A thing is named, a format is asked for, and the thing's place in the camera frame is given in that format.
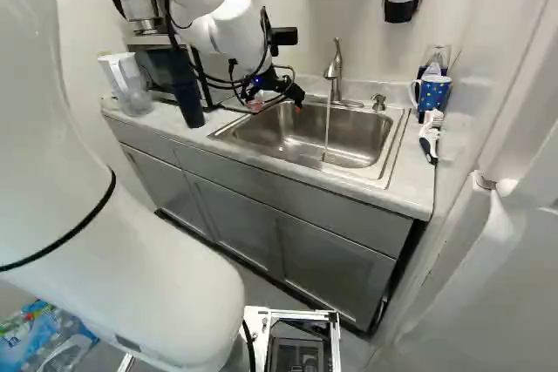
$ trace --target microwave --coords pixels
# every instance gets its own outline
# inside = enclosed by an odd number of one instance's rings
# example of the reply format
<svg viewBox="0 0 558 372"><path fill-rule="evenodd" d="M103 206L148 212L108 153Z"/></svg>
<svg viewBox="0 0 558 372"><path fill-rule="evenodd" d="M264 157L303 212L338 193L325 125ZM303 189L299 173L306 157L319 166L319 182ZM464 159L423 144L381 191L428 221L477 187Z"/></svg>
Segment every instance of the microwave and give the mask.
<svg viewBox="0 0 558 372"><path fill-rule="evenodd" d="M173 50L167 35L129 37L125 39L125 43L130 52L136 53L136 62L144 73L154 98L176 102L172 94L173 85L191 84L207 111L236 102L232 91L216 89L205 80L196 79L188 63L190 60L205 73L228 80L228 59L222 54L193 51L187 44L182 44L179 51ZM233 77L243 76L242 70L235 68Z"/></svg>

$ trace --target sink basin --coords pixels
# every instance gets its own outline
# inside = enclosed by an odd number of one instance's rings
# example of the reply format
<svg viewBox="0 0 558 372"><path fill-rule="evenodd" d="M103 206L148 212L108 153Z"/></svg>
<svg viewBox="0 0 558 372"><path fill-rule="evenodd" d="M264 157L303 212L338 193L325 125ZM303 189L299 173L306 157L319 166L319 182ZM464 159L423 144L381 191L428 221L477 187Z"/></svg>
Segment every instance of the sink basin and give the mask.
<svg viewBox="0 0 558 372"><path fill-rule="evenodd" d="M405 111L386 108L330 108L330 136L325 161L327 105L291 101L236 120L210 138L258 151L324 172L380 179Z"/></svg>

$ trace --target running water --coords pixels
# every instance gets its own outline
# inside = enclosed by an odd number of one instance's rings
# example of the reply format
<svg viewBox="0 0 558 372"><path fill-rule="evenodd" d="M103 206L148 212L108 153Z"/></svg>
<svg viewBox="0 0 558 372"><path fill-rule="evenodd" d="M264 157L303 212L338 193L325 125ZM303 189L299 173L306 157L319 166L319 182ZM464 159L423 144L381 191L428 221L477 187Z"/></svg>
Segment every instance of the running water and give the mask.
<svg viewBox="0 0 558 372"><path fill-rule="evenodd" d="M328 154L328 145L330 142L330 110L331 110L331 95L328 95L327 114L325 116L325 141L323 146L322 161L325 162Z"/></svg>

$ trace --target polka dot mug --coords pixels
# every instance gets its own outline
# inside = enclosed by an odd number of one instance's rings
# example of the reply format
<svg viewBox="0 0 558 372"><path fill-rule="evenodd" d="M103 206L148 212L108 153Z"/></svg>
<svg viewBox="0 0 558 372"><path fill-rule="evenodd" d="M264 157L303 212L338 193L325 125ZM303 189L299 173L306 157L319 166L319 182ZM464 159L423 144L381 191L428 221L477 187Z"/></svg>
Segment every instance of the polka dot mug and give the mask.
<svg viewBox="0 0 558 372"><path fill-rule="evenodd" d="M419 85L418 102L415 100L415 85ZM452 86L452 79L448 76L427 74L420 80L413 80L409 87L409 98L415 109L421 113L440 109L446 102L446 97Z"/></svg>

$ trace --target metal container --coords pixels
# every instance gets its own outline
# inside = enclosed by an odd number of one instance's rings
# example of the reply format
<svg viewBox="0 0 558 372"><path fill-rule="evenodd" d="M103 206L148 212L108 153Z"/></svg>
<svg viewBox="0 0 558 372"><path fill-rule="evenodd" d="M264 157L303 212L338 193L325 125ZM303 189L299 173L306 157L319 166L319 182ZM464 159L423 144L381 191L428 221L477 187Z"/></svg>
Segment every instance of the metal container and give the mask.
<svg viewBox="0 0 558 372"><path fill-rule="evenodd" d="M165 33L164 0L112 0L136 35Z"/></svg>

